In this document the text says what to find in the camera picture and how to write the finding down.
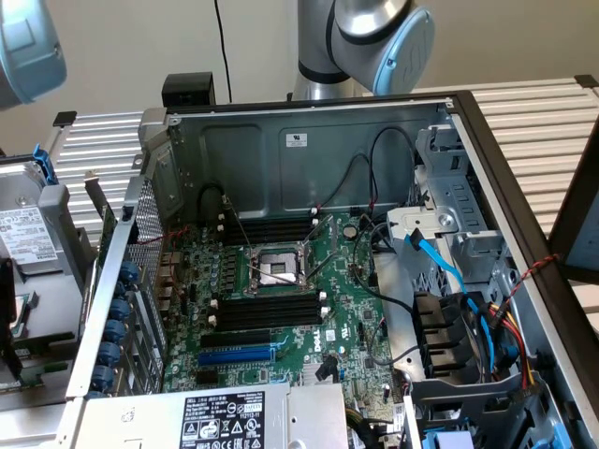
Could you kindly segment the black box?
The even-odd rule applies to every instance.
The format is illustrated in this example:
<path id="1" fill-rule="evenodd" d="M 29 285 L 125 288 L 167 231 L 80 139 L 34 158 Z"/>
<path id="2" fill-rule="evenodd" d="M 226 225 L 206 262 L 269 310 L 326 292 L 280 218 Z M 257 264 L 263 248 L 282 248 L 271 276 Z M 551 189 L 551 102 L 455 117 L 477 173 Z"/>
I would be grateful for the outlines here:
<path id="1" fill-rule="evenodd" d="M 212 72 L 169 74 L 163 83 L 161 97 L 165 108 L 214 106 Z"/>

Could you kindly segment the black plastic fan duct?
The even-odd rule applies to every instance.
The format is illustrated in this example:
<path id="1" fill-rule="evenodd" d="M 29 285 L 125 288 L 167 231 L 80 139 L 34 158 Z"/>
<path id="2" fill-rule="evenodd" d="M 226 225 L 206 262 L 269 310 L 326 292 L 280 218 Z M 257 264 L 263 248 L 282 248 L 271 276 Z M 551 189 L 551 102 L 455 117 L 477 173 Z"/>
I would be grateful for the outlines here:
<path id="1" fill-rule="evenodd" d="M 413 323 L 422 366 L 428 379 L 473 384 L 479 370 L 461 314 L 458 296 L 415 293 Z"/>

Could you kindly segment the blue plastic latch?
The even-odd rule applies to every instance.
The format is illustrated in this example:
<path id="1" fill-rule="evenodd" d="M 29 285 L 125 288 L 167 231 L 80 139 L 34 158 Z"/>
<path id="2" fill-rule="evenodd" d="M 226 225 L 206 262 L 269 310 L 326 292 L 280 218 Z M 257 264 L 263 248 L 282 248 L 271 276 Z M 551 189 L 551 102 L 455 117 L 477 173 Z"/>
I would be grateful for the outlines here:
<path id="1" fill-rule="evenodd" d="M 47 184 L 56 185 L 58 180 L 51 162 L 50 155 L 41 148 L 39 143 L 35 146 L 32 156 L 41 167 Z"/>

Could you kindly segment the silver metal disk bay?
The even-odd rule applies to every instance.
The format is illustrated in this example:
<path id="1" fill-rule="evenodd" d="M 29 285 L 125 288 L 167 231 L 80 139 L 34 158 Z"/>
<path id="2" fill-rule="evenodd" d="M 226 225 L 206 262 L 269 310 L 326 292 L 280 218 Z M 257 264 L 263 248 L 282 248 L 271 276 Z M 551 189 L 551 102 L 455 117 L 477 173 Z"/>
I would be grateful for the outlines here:
<path id="1" fill-rule="evenodd" d="M 444 234 L 502 234 L 458 130 L 450 125 L 423 128 L 416 151 Z"/>

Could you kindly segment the open grey PC case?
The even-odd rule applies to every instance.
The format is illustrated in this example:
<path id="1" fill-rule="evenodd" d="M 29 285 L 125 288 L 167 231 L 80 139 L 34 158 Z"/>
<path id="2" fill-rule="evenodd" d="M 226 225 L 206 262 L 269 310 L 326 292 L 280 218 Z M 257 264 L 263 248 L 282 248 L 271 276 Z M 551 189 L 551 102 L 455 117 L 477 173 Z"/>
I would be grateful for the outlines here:
<path id="1" fill-rule="evenodd" d="M 144 113 L 65 449 L 599 449 L 599 340 L 465 92 Z"/>

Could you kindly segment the blue expansion slot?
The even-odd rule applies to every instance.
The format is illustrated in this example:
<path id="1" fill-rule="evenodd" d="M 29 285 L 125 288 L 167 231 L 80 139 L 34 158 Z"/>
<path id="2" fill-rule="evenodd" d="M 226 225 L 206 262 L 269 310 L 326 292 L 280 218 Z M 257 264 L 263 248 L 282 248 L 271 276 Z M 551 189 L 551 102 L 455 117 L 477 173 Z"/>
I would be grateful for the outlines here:
<path id="1" fill-rule="evenodd" d="M 228 365 L 251 362 L 272 361 L 276 351 L 269 346 L 254 346 L 224 351 L 200 353 L 197 362 L 200 366 Z"/>

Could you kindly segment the grey parts rack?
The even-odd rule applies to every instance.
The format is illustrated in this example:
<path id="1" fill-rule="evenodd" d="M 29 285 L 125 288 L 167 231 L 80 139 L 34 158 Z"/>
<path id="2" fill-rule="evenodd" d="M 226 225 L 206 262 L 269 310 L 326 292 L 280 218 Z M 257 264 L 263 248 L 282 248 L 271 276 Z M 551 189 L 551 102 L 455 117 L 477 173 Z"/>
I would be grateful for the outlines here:
<path id="1" fill-rule="evenodd" d="M 62 269 L 58 272 L 25 276 L 12 260 L 15 296 L 36 291 L 37 306 L 30 310 L 18 333 L 12 331 L 12 341 L 40 337 L 53 333 L 72 332 L 71 342 L 54 343 L 40 356 L 21 358 L 22 368 L 42 366 L 43 384 L 16 391 L 0 392 L 0 413 L 52 405 L 64 399 L 77 357 L 84 328 L 83 309 L 87 304 L 89 281 L 95 261 L 95 250 L 86 231 L 77 227 L 68 210 L 69 192 L 60 184 L 48 184 L 42 191 L 38 206 L 55 232 Z"/>

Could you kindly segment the silver CPU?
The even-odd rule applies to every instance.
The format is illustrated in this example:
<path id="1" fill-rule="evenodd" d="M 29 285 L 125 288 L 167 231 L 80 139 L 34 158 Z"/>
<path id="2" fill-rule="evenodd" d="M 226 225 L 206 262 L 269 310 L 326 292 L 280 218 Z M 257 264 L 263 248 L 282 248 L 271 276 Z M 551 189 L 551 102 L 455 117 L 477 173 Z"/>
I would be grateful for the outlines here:
<path id="1" fill-rule="evenodd" d="M 36 291 L 15 296 L 16 317 L 10 324 L 13 333 L 18 333 L 24 326 L 30 310 L 37 306 L 38 294 Z"/>

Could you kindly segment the RAM slot with black clips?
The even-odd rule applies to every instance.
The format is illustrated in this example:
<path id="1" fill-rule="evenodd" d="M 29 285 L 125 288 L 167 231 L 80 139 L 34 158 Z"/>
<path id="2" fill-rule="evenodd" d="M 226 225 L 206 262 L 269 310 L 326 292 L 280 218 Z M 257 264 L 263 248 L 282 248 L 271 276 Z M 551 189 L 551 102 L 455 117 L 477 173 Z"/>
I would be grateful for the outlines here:
<path id="1" fill-rule="evenodd" d="M 217 320 L 217 332 L 246 331 L 253 329 L 321 325 L 319 315 L 222 317 Z"/>
<path id="2" fill-rule="evenodd" d="M 251 232 L 303 232 L 310 229 L 311 222 L 306 220 L 257 220 L 242 221 L 243 227 L 247 233 Z"/>
<path id="3" fill-rule="evenodd" d="M 249 239 L 249 241 L 252 245 L 257 245 L 257 244 L 304 240 L 308 234 L 309 234 L 309 231 L 296 229 L 296 230 L 292 230 L 289 232 L 287 232 L 287 231 L 274 232 L 274 233 L 258 232 L 257 234 L 249 233 L 247 235 L 247 238 Z M 247 240 L 241 232 L 228 234 L 223 240 L 223 244 L 225 246 L 245 245 L 246 243 L 247 243 Z"/>
<path id="4" fill-rule="evenodd" d="M 220 315 L 300 315 L 316 313 L 320 310 L 320 302 L 316 300 L 293 300 L 291 302 L 241 301 L 223 302 L 218 309 Z"/>

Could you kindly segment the green RAM stick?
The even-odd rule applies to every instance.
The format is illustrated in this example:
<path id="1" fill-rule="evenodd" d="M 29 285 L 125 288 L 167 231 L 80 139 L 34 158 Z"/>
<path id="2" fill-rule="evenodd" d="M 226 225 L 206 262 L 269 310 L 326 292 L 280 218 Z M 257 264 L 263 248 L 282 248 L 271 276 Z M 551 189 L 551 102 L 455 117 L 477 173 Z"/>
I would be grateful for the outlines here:
<path id="1" fill-rule="evenodd" d="M 54 343 L 62 344 L 71 342 L 74 339 L 75 335 L 72 332 L 53 333 L 46 336 L 14 340 L 12 347 L 18 357 L 29 358 L 47 354 Z"/>
<path id="2" fill-rule="evenodd" d="M 14 374 L 8 365 L 0 363 L 0 392 L 16 391 L 36 387 L 41 381 L 42 366 L 23 368 L 19 375 Z"/>

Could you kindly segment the small silver heatsink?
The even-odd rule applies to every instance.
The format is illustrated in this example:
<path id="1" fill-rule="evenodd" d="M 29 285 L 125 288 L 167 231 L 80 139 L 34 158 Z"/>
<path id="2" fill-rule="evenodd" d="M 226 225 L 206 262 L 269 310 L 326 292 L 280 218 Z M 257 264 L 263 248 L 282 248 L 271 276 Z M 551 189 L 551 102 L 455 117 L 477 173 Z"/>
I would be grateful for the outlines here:
<path id="1" fill-rule="evenodd" d="M 311 385 L 321 385 L 321 384 L 332 384 L 333 379 L 330 375 L 328 378 L 319 380 L 316 376 L 316 372 L 320 368 L 320 363 L 311 363 L 304 364 L 301 376 L 300 376 L 300 385 L 301 386 L 311 386 Z"/>

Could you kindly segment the long black expansion slot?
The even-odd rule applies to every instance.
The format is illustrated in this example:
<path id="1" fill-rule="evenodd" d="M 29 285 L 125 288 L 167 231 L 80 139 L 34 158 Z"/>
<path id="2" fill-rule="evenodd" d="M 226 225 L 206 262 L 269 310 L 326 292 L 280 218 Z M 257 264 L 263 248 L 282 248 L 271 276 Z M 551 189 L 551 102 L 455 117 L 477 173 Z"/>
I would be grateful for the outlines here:
<path id="1" fill-rule="evenodd" d="M 240 332 L 214 332 L 200 337 L 202 349 L 270 345 L 271 336 L 267 329 Z"/>

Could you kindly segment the silver power supply with label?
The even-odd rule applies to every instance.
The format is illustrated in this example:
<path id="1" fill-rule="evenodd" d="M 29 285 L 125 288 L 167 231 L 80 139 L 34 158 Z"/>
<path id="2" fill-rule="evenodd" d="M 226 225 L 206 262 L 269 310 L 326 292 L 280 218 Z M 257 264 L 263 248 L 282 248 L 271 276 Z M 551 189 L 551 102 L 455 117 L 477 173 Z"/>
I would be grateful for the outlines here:
<path id="1" fill-rule="evenodd" d="M 95 398 L 71 449 L 347 449 L 337 384 Z"/>

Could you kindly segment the blue plastic tab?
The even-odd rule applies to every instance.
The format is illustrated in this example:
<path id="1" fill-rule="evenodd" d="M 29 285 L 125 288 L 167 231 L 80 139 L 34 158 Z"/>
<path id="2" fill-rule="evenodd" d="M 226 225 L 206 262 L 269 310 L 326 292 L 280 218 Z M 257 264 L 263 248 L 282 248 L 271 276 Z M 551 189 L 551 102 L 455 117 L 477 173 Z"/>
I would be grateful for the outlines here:
<path id="1" fill-rule="evenodd" d="M 422 449 L 475 449 L 469 431 L 428 432 L 421 445 Z"/>

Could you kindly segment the black framed side panel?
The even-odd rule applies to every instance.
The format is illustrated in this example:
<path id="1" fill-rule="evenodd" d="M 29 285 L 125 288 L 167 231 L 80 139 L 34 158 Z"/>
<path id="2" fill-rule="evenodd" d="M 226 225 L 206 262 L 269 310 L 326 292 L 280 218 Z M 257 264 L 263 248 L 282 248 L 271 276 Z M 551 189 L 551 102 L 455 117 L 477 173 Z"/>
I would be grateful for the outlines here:
<path id="1" fill-rule="evenodd" d="M 599 285 L 599 131 L 581 155 L 548 242 L 568 279 Z"/>

